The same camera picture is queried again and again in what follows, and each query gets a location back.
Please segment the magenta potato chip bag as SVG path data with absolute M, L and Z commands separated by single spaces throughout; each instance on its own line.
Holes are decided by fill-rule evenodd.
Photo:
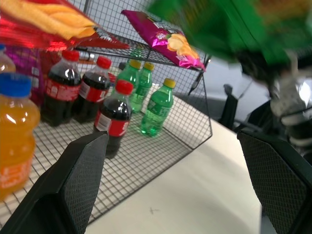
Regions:
M 183 32 L 141 11 L 122 10 L 121 13 L 151 48 L 175 65 L 205 70 L 199 54 L 188 43 Z

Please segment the orange juice bottle blue cap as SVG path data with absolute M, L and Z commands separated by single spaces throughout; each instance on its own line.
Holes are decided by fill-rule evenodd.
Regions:
M 40 121 L 31 88 L 25 75 L 0 73 L 0 202 L 22 189 L 31 171 Z
M 6 47 L 0 44 L 0 73 L 15 73 L 16 66 L 5 53 Z

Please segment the purple snack bag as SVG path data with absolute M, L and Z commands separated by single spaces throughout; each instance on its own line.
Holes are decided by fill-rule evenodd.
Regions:
M 41 70 L 38 49 L 6 45 L 6 55 L 13 61 L 16 72 L 31 79 L 32 89 L 30 99 L 41 107 L 44 98 L 44 80 Z

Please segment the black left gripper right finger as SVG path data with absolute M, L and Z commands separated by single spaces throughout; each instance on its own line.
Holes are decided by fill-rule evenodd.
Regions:
M 277 234 L 312 234 L 312 165 L 288 142 L 237 134 L 253 189 Z

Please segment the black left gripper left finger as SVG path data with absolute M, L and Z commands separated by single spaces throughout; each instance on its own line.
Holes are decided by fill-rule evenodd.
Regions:
M 107 131 L 72 141 L 15 209 L 0 234 L 84 234 L 98 195 Z

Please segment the green soda bottle yellow cap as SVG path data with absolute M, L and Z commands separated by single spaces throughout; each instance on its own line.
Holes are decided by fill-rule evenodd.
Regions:
M 126 64 L 124 70 L 117 76 L 117 81 L 125 80 L 133 84 L 133 90 L 130 96 L 132 96 L 139 85 L 139 71 L 141 68 L 141 61 L 130 59 Z
M 150 97 L 145 115 L 141 122 L 141 132 L 150 137 L 155 137 L 161 131 L 163 124 L 173 106 L 173 89 L 176 82 L 166 78 L 163 85 Z
M 130 97 L 130 103 L 134 114 L 141 111 L 144 100 L 152 87 L 153 70 L 154 65 L 150 62 L 145 62 L 143 68 L 138 73 L 138 86 Z

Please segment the cola bottle red cap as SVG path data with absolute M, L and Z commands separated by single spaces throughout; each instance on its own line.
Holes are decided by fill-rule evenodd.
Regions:
M 103 101 L 97 112 L 94 132 L 108 132 L 107 159 L 113 159 L 117 155 L 121 140 L 127 132 L 132 117 L 130 94 L 133 88 L 132 83 L 118 80 L 112 94 Z
M 47 74 L 41 119 L 51 126 L 69 122 L 72 117 L 72 107 L 82 82 L 78 61 L 78 51 L 64 50 L 60 61 Z
M 84 73 L 78 97 L 73 104 L 73 117 L 77 122 L 90 122 L 96 118 L 110 88 L 110 66 L 110 59 L 99 56 L 96 66 Z

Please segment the black background stand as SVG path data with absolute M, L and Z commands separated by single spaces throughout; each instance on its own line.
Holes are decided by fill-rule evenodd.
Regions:
M 229 84 L 224 84 L 224 92 L 227 95 L 224 109 L 219 119 L 219 123 L 228 129 L 233 128 L 234 118 L 237 110 L 238 99 L 233 95 L 233 87 Z

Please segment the green potato chip bag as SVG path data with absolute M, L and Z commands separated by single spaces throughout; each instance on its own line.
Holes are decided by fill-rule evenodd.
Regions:
M 227 61 L 247 52 L 284 63 L 287 51 L 312 45 L 312 0 L 153 0 L 146 9 Z

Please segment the red potato chip bag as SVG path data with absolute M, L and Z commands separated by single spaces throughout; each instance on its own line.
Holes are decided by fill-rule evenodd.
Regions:
M 0 0 L 0 43 L 48 51 L 129 48 L 67 0 Z

